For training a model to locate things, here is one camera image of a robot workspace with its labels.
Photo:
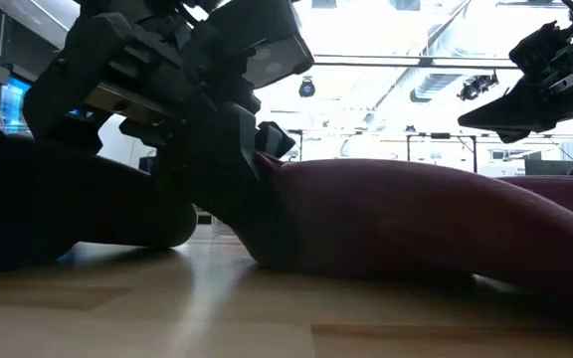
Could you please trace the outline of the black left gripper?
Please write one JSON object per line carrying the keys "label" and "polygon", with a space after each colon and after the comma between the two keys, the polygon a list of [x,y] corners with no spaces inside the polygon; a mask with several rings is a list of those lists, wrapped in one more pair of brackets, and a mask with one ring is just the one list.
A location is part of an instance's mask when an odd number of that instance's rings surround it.
{"label": "black left gripper", "polygon": [[99,150],[100,128],[159,149],[158,189],[228,225],[261,217],[254,164],[260,108],[245,26],[258,0],[83,0],[64,46],[23,99],[32,141]]}

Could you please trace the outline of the maroon baseball cap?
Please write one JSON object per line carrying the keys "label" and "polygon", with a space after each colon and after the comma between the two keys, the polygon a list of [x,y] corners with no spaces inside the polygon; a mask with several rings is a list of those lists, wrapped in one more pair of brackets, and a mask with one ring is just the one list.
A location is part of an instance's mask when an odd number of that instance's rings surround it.
{"label": "maroon baseball cap", "polygon": [[474,274],[573,302],[573,176],[391,160],[282,163],[234,225],[261,265],[341,278]]}

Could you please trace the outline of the dark navy baseball cap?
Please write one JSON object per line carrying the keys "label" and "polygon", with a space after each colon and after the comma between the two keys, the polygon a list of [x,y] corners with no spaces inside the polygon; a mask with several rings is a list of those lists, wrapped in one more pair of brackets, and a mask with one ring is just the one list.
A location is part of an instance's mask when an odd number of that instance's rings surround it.
{"label": "dark navy baseball cap", "polygon": [[173,248],[196,226],[193,205],[145,172],[0,130],[0,272],[51,264],[79,242]]}

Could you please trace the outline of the long ceiling light tube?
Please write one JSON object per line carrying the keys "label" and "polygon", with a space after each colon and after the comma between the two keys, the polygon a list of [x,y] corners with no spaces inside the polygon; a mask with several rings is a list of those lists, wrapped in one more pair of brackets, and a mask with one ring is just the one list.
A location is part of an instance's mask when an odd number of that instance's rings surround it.
{"label": "long ceiling light tube", "polygon": [[517,70],[518,66],[510,59],[491,58],[432,58],[431,68],[450,68],[464,70]]}
{"label": "long ceiling light tube", "polygon": [[319,66],[356,66],[356,67],[416,67],[418,58],[409,57],[358,57],[315,55],[314,61]]}

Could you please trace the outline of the black metal table frame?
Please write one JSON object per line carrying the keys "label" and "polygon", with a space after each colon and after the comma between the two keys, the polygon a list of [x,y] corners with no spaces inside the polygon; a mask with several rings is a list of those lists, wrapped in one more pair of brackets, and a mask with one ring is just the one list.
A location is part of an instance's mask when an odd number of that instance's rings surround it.
{"label": "black metal table frame", "polygon": [[473,134],[406,134],[406,160],[478,173],[478,137]]}
{"label": "black metal table frame", "polygon": [[301,161],[302,160],[302,146],[303,146],[303,131],[301,129],[289,129],[287,131],[289,137],[295,141],[293,148],[287,153],[287,161]]}

